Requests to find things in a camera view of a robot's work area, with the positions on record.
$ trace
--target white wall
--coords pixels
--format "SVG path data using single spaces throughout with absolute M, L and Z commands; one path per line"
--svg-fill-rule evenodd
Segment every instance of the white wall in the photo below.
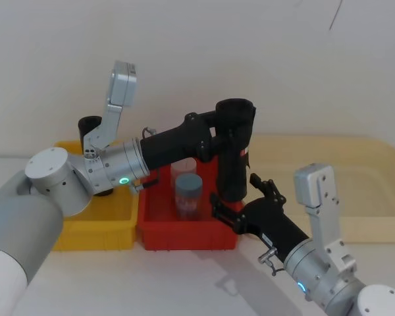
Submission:
M 115 59 L 138 66 L 119 134 L 164 130 L 227 97 L 256 132 L 395 145 L 395 0 L 0 0 L 0 154 L 76 139 Z

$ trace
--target red plastic bin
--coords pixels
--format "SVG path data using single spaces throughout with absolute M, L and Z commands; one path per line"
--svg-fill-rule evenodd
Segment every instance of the red plastic bin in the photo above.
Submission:
M 160 169 L 159 183 L 140 192 L 138 226 L 146 250 L 230 250 L 236 247 L 237 235 L 211 216 L 211 192 L 216 192 L 218 159 L 197 162 L 197 174 L 203 179 L 201 216 L 198 221 L 177 218 L 174 190 L 170 185 L 170 166 Z M 149 179 L 155 178 L 152 172 Z M 230 203 L 236 211 L 242 202 Z

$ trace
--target yellow plastic bin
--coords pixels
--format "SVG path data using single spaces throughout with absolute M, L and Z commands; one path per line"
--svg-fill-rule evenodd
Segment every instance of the yellow plastic bin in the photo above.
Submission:
M 55 147 L 82 154 L 80 142 L 57 142 Z M 94 196 L 79 215 L 65 218 L 53 250 L 125 250 L 133 247 L 138 220 L 138 195 L 119 186 L 108 196 Z

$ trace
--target beige tray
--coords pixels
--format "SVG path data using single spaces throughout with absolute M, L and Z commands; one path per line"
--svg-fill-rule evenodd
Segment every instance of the beige tray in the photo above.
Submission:
M 309 219 L 297 204 L 293 174 L 310 163 L 335 169 L 341 231 L 347 242 L 395 242 L 395 149 L 370 138 L 258 136 L 250 144 L 251 172 L 272 178 L 286 196 L 286 214 L 307 234 Z M 249 186 L 244 201 L 261 193 Z

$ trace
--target green indicator light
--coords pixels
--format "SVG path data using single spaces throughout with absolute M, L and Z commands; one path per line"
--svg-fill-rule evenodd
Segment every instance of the green indicator light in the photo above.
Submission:
M 119 182 L 120 182 L 120 184 L 126 184 L 129 182 L 129 179 L 128 178 L 121 178 Z

